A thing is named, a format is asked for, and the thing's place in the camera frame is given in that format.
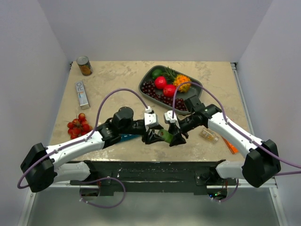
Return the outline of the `green pill bottle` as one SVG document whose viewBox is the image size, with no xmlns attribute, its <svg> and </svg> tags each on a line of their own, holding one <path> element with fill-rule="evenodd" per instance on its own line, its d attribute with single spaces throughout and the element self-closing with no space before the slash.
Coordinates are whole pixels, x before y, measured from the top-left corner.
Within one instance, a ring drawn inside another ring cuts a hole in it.
<svg viewBox="0 0 301 226">
<path fill-rule="evenodd" d="M 171 143 L 172 142 L 172 140 L 173 140 L 173 134 L 171 134 L 171 133 L 169 133 L 167 130 L 165 130 L 165 129 L 160 129 L 159 131 L 158 131 L 158 135 L 161 137 L 161 138 L 163 138 L 164 139 L 164 141 L 166 142 L 166 143 Z"/>
</svg>

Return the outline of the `teal weekly pill organizer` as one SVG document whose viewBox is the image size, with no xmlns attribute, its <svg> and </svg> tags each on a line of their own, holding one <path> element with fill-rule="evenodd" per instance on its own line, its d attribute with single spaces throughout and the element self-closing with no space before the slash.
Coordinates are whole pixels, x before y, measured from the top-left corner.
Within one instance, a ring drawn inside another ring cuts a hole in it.
<svg viewBox="0 0 301 226">
<path fill-rule="evenodd" d="M 126 142 L 138 137 L 140 137 L 140 135 L 121 134 L 120 142 Z"/>
</svg>

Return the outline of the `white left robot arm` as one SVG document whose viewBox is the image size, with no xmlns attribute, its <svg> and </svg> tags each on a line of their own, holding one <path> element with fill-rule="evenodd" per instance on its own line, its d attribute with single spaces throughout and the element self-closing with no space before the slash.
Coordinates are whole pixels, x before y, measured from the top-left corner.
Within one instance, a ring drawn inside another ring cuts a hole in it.
<svg viewBox="0 0 301 226">
<path fill-rule="evenodd" d="M 120 142 L 122 135 L 140 135 L 147 145 L 163 140 L 155 133 L 162 126 L 152 109 L 146 110 L 143 119 L 134 120 L 133 116 L 131 108 L 122 107 L 105 123 L 76 139 L 47 147 L 42 143 L 33 145 L 20 166 L 27 187 L 34 193 L 45 190 L 59 176 L 58 169 L 61 166 L 89 152 Z"/>
</svg>

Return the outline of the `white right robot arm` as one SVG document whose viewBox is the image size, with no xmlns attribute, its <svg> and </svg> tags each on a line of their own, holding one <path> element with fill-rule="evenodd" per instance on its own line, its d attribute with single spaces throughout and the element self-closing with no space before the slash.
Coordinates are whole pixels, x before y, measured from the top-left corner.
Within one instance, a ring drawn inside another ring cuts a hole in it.
<svg viewBox="0 0 301 226">
<path fill-rule="evenodd" d="M 244 162 L 221 160 L 206 173 L 215 185 L 228 178 L 244 179 L 253 187 L 260 187 L 280 170 L 277 145 L 272 140 L 263 141 L 253 136 L 230 120 L 221 108 L 214 104 L 205 106 L 196 97 L 185 100 L 190 115 L 179 120 L 173 111 L 164 114 L 173 135 L 170 146 L 185 144 L 188 132 L 204 126 L 229 141 L 244 157 Z"/>
</svg>

